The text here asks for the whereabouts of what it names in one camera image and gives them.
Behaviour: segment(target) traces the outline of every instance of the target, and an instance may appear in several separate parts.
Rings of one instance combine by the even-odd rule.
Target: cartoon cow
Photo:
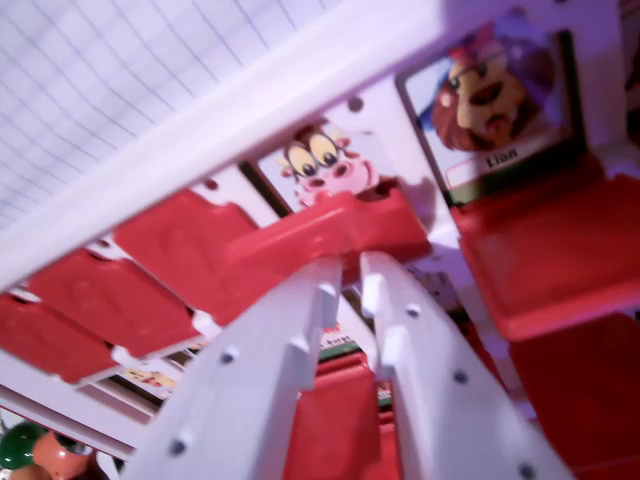
[[[303,206],[310,207],[339,192],[357,194],[378,184],[374,164],[347,150],[350,143],[341,133],[331,138],[315,126],[299,132],[284,149],[278,160],[282,176],[294,178],[294,194]]]
[[[493,150],[516,138],[551,92],[549,51],[526,38],[498,37],[485,25],[449,51],[452,62],[433,103],[420,114],[450,150]]]

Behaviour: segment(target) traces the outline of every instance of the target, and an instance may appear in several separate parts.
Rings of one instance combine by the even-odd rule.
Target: orange toy ball
[[[89,447],[50,431],[36,442],[33,460],[53,480],[69,480],[87,470],[91,451]]]

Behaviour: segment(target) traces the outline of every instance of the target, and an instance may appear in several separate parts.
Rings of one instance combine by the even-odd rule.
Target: picture card
[[[360,194],[395,176],[372,132],[347,132],[320,119],[254,162],[270,190],[298,212],[341,192]]]
[[[478,198],[496,178],[508,184],[518,164],[570,136],[562,71],[555,39],[516,11],[400,76],[454,203]]]

